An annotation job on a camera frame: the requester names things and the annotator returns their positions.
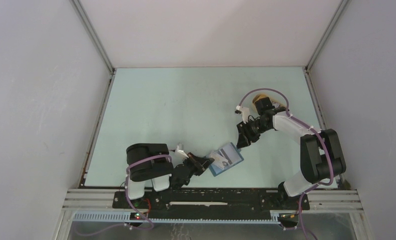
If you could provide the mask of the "grey card with black stripe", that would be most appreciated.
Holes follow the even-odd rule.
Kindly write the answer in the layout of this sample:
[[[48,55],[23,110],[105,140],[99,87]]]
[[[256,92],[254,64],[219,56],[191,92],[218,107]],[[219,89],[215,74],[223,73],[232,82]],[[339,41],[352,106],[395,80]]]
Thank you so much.
[[[232,167],[244,160],[243,156],[240,154],[240,151],[232,143],[229,143],[229,144],[223,146],[222,148],[220,148],[219,154],[229,160],[229,162],[231,164],[230,167]]]

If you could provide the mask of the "white card with stripe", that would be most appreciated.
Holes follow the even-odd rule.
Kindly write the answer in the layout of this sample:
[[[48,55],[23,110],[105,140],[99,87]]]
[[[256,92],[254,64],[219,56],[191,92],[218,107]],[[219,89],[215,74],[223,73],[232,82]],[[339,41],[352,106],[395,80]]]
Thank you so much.
[[[225,170],[225,169],[229,168],[231,165],[227,158],[225,158],[224,156],[220,155],[219,153],[217,153],[215,151],[212,151],[208,155],[208,157],[214,158],[215,161],[214,161],[213,165],[221,170]]]

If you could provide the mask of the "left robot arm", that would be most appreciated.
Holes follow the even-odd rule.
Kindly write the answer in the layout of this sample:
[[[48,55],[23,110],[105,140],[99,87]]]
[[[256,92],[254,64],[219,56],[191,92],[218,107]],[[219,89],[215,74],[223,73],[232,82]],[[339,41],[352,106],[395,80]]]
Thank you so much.
[[[136,143],[126,149],[124,201],[131,208],[143,204],[145,185],[151,181],[156,192],[187,186],[193,176],[202,175],[215,161],[185,152],[179,143],[169,149],[165,143]]]

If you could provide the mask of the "blue card holder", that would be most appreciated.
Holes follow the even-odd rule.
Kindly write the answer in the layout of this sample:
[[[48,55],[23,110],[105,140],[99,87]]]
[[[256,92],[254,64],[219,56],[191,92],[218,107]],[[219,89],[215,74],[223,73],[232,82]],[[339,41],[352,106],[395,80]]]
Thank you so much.
[[[240,150],[232,142],[211,151],[206,157],[214,160],[209,167],[214,177],[244,161]]]

